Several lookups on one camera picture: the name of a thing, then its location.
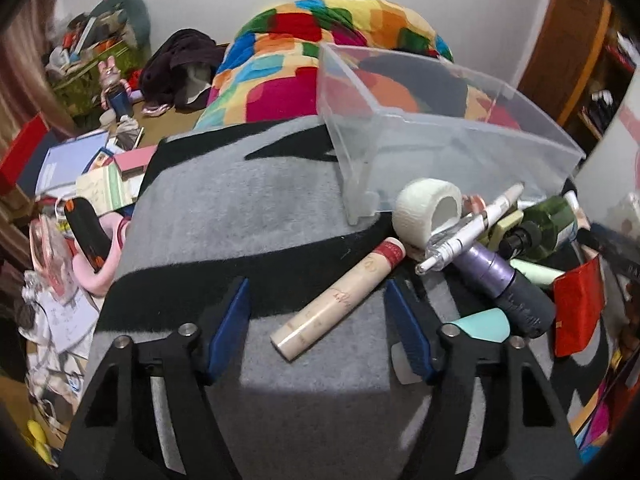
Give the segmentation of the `purple bottle dark cap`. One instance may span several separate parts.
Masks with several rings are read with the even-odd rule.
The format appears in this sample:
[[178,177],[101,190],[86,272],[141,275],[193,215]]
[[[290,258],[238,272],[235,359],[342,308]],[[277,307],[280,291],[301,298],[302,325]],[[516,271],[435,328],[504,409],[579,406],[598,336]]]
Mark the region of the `purple bottle dark cap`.
[[465,281],[479,287],[494,300],[523,336],[535,339],[552,327],[556,317],[553,301],[495,252],[474,243],[454,258],[452,264]]

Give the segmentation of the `red pouch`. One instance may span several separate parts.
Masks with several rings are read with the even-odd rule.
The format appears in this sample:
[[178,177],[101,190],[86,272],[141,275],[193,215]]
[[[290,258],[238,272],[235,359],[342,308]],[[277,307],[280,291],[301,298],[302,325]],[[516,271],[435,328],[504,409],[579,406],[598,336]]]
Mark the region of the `red pouch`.
[[590,343],[605,305],[600,258],[565,272],[552,284],[556,305],[554,355],[582,352]]

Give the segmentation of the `beige cosmetic tube red cap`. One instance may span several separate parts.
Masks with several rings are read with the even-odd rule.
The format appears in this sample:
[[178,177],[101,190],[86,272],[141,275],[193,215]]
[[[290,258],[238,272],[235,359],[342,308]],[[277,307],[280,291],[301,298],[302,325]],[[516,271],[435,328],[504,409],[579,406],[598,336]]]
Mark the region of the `beige cosmetic tube red cap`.
[[387,237],[369,255],[275,330],[270,340],[288,362],[296,360],[373,292],[402,260],[406,248]]

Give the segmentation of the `white slim cosmetic pen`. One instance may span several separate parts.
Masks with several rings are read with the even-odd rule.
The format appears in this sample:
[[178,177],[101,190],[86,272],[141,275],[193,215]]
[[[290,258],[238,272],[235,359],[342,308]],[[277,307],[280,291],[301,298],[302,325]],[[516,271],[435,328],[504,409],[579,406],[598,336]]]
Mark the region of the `white slim cosmetic pen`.
[[466,252],[485,231],[516,204],[524,188],[523,182],[515,183],[478,214],[468,214],[455,226],[436,235],[435,240],[427,243],[424,259],[414,268],[416,274],[425,275],[431,270],[441,271],[458,255]]

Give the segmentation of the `dark green glass bottle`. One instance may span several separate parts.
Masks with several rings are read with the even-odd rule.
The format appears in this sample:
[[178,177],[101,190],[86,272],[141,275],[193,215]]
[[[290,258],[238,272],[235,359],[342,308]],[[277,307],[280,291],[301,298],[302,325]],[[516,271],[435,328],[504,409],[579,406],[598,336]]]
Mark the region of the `dark green glass bottle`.
[[497,254],[506,260],[538,262],[572,242],[577,231],[570,203],[563,196],[552,196],[523,210],[522,222],[504,234]]

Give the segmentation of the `white gauze tape roll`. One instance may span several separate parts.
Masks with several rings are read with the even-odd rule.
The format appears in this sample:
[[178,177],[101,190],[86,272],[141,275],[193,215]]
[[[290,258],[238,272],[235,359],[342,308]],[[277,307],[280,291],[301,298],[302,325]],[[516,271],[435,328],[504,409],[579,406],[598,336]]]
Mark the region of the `white gauze tape roll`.
[[457,185],[438,179],[416,179],[398,194],[393,228],[405,244],[424,249],[434,234],[461,218],[462,193]]

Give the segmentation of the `clear plastic storage bin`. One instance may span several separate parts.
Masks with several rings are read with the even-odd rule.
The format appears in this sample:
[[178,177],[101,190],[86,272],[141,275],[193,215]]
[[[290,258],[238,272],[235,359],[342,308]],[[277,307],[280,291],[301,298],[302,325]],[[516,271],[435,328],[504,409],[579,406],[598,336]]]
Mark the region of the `clear plastic storage bin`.
[[585,153],[506,82],[436,58],[322,44],[317,110],[349,223],[394,209],[411,181],[449,181],[489,200],[516,182],[523,200],[558,194]]

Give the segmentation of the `mint green small tube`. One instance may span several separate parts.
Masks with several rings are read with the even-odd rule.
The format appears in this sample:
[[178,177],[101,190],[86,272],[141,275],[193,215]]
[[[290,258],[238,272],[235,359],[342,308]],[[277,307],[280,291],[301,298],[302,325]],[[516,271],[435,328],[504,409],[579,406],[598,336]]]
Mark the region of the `mint green small tube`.
[[564,271],[520,259],[512,259],[510,266],[541,288],[550,288],[553,282],[564,274]]

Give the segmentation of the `grey black fleece blanket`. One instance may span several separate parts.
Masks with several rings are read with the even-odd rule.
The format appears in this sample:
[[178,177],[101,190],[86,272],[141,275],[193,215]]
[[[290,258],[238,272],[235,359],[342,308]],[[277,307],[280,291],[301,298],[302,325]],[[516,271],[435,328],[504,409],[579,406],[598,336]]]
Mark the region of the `grey black fleece blanket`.
[[350,226],[318,119],[246,124],[160,144],[134,207],[89,363],[113,339],[163,337],[250,282],[241,362],[213,386],[217,422],[247,479],[395,479],[431,391],[390,368],[375,292],[294,362],[270,334],[390,235]]

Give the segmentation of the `black orange handheld device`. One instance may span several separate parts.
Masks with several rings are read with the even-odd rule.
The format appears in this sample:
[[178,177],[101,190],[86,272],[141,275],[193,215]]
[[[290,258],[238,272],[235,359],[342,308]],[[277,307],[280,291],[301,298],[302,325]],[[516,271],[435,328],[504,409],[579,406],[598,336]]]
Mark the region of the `black orange handheld device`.
[[111,239],[102,228],[93,206],[83,197],[74,197],[66,200],[64,214],[82,253],[93,271],[98,273],[110,253]]

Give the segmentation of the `pink flat box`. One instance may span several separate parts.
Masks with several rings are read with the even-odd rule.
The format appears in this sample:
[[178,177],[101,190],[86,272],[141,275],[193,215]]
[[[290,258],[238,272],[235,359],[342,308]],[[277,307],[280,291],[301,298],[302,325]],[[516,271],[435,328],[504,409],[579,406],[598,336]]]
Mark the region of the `pink flat box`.
[[136,148],[114,156],[114,163],[122,174],[145,172],[157,149],[156,145]]

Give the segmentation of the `blue notebook on floor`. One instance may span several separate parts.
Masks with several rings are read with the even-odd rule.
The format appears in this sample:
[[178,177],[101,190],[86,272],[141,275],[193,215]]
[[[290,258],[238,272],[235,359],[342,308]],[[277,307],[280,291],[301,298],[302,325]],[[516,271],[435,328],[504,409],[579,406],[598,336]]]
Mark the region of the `blue notebook on floor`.
[[35,194],[43,196],[74,184],[107,139],[108,132],[99,129],[49,148],[40,167]]

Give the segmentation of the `green storage basket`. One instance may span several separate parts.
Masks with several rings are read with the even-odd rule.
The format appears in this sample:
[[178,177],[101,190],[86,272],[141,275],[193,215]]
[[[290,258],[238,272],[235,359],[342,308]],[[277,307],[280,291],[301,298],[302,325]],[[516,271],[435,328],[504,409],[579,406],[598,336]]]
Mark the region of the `green storage basket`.
[[100,104],[98,65],[101,61],[106,62],[110,56],[114,56],[117,68],[122,75],[126,75],[145,64],[146,49],[130,48],[125,41],[119,41],[54,84],[52,91],[71,118],[87,115]]

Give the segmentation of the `colourful patchwork blanket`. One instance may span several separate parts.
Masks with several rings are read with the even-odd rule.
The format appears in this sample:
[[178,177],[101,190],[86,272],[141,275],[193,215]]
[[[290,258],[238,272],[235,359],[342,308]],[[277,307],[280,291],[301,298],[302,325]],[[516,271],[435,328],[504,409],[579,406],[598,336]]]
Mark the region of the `colourful patchwork blanket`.
[[310,116],[317,111],[320,46],[379,48],[355,73],[382,105],[518,128],[506,108],[448,70],[400,67],[413,55],[454,57],[425,18],[387,0],[296,0],[262,11],[228,47],[196,128]]

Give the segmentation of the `wooden door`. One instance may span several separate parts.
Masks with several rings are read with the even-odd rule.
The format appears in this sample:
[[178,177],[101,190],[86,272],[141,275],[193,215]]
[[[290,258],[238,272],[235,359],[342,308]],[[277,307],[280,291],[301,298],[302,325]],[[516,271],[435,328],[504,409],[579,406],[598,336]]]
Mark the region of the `wooden door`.
[[518,91],[560,126],[587,87],[611,14],[608,0],[549,0]]

